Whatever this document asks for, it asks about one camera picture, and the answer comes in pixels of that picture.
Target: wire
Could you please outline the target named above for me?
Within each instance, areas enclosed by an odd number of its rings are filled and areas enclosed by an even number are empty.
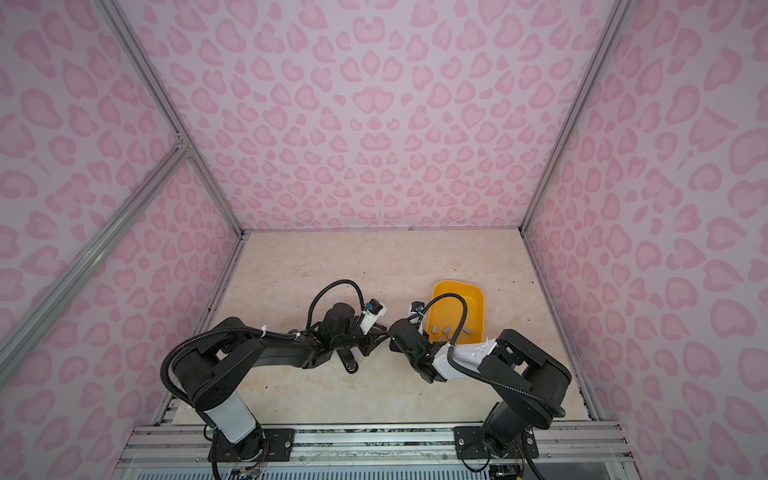
[[[531,471],[533,472],[533,474],[536,475],[536,478],[538,478],[538,480],[547,480],[546,478],[544,478],[544,476],[541,474],[538,468],[536,468],[536,465],[534,464],[533,459],[528,454],[528,446],[522,440],[520,441],[520,443],[522,445],[522,451],[523,451],[523,456],[525,457],[525,461],[528,462],[528,466],[531,467]]]
[[[483,449],[485,450],[485,453],[488,453],[488,449],[486,449],[485,447],[483,447]],[[465,462],[463,458],[462,458],[462,463],[467,468],[467,470],[469,470],[470,472],[472,472],[472,473],[480,473],[480,472],[482,472],[483,470],[485,470],[488,467],[489,463],[491,463],[491,454],[488,453],[488,459],[485,460],[485,465],[483,465],[481,468],[472,468],[472,467],[470,467],[469,465],[467,465],[467,462]]]
[[[456,346],[456,340],[458,339],[459,334],[462,332],[462,329],[464,328],[464,323],[467,320],[468,308],[467,308],[466,300],[464,300],[464,298],[461,295],[458,295],[457,293],[443,293],[442,295],[436,296],[435,298],[432,299],[432,301],[427,303],[427,305],[424,307],[424,313],[426,313],[427,310],[429,310],[430,306],[434,305],[436,302],[444,298],[456,298],[458,299],[458,301],[462,303],[462,319],[459,320],[458,322],[456,331],[453,333],[453,337],[451,337],[451,342],[450,342],[451,347],[448,349],[447,358],[450,366],[452,366],[454,369],[456,369],[460,373],[463,373],[464,375],[470,378],[479,380],[483,383],[488,383],[489,385],[492,385],[492,386],[497,386],[499,388],[509,389],[512,392],[515,392],[522,397],[533,400],[534,402],[537,402],[539,405],[547,409],[553,417],[562,418],[565,416],[565,410],[563,409],[563,407],[559,406],[555,402],[552,402],[550,399],[546,399],[543,396],[540,396],[533,392],[529,392],[527,390],[519,389],[514,385],[510,385],[509,383],[502,382],[501,380],[495,379],[491,376],[483,375],[482,373],[478,373],[474,370],[471,370],[463,366],[461,363],[456,362],[456,360],[453,359],[453,347]]]
[[[307,312],[306,314],[307,330],[309,330],[310,326],[312,325],[312,314],[315,311],[315,305],[317,305],[317,302],[319,302],[319,300],[323,297],[323,295],[328,293],[328,291],[331,290],[333,287],[339,286],[339,285],[345,285],[345,284],[351,285],[357,292],[357,299],[360,301],[360,316],[361,316],[360,319],[362,319],[362,312],[366,311],[366,301],[362,299],[362,292],[360,291],[360,287],[357,285],[357,283],[354,283],[352,280],[347,280],[347,279],[337,280],[331,283],[330,285],[328,285],[327,287],[325,287],[324,289],[320,290],[320,293],[318,293],[317,296],[315,296],[315,299],[312,300],[312,303],[310,304],[310,311]]]
[[[194,407],[192,405],[192,401],[184,392],[184,390],[177,387],[176,384],[170,380],[170,375],[168,373],[170,365],[176,358],[176,355],[181,353],[182,350],[186,349],[188,346],[192,345],[199,339],[204,339],[209,336],[226,335],[228,333],[252,333],[255,336],[261,336],[264,334],[264,332],[262,332],[260,329],[255,329],[252,326],[225,326],[221,328],[214,328],[206,332],[198,333],[195,336],[191,336],[190,338],[184,340],[182,343],[176,345],[163,359],[163,362],[160,365],[160,380],[165,388],[168,389],[169,392],[173,393],[182,402]],[[289,342],[292,342],[296,339],[295,335],[285,335],[283,333],[273,332],[266,332],[264,337],[268,339],[285,340]]]
[[[210,444],[210,467],[214,471],[214,480],[221,480],[221,475],[219,475],[219,465],[216,463],[216,449],[219,446],[220,436],[221,430],[214,430],[214,442]]]

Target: pink patterned wallpaper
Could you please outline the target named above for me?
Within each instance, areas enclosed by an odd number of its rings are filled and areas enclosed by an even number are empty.
[[[183,164],[0,391],[0,477],[108,478],[233,245]]]
[[[88,0],[0,5],[0,344],[174,139]]]
[[[126,0],[249,228],[518,225],[612,0]]]
[[[768,475],[768,3],[639,4],[532,239],[647,480]]]

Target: metal base plate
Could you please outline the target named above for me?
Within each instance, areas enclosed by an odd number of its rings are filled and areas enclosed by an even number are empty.
[[[487,459],[488,452],[482,443],[482,437],[482,427],[454,427],[453,443],[456,447],[456,458],[459,460]],[[538,447],[536,446],[536,439],[534,438],[533,433],[523,431],[519,441],[527,443],[528,454],[531,458],[538,458]],[[516,449],[512,449],[505,460],[516,458],[520,458],[520,455],[517,453]]]
[[[288,462],[293,450],[294,429],[264,429],[266,443],[270,446],[266,454],[268,462]]]

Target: robotic arm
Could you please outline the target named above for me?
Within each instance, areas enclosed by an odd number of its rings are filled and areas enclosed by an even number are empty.
[[[311,324],[314,305],[331,287],[352,284],[361,303],[361,314],[346,303],[328,310],[322,322]],[[429,342],[419,332],[420,319],[429,307],[446,297],[462,302],[464,313],[450,343]],[[307,328],[287,334],[245,326],[230,317],[213,329],[200,333],[173,348],[161,365],[161,380],[175,396],[195,408],[208,426],[214,429],[214,445],[209,461],[217,457],[231,461],[263,461],[266,441],[261,425],[236,392],[248,371],[254,366],[290,365],[312,369],[327,362],[338,352],[346,371],[354,373],[358,366],[349,349],[357,347],[368,356],[385,339],[391,338],[390,349],[406,355],[411,367],[427,382],[445,382],[463,376],[494,387],[501,396],[482,426],[482,444],[488,457],[509,457],[521,442],[524,430],[535,426],[547,429],[553,417],[562,417],[560,403],[571,381],[569,371],[556,359],[514,330],[504,330],[492,341],[456,346],[466,319],[467,307],[455,293],[436,297],[426,306],[412,304],[412,315],[400,319],[389,329],[377,320],[386,308],[376,301],[362,303],[359,287],[350,280],[340,280],[323,289],[310,307]],[[526,363],[522,374],[515,367]],[[181,388],[169,376],[172,369]]]
[[[506,329],[496,340],[456,346],[462,331],[467,306],[454,293],[436,297],[459,299],[464,314],[450,343],[430,343],[427,333],[419,332],[419,322],[400,319],[389,327],[396,349],[405,353],[411,367],[429,383],[470,377],[493,386],[502,401],[496,403],[482,426],[482,444],[489,455],[508,457],[521,443],[524,430],[534,426],[548,429],[553,417],[562,417],[560,404],[565,397],[571,373],[555,358],[520,333]],[[522,374],[515,367],[525,363]]]

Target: orange plastic bin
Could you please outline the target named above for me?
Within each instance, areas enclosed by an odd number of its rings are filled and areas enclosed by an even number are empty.
[[[443,293],[457,293],[467,303],[465,331],[458,336],[456,344],[482,342],[483,329],[485,328],[485,295],[483,295],[482,290],[469,283],[443,280],[435,285],[432,298]],[[453,337],[461,319],[462,303],[455,298],[445,298],[429,307],[427,321],[423,328],[429,334],[430,342],[448,342]]]

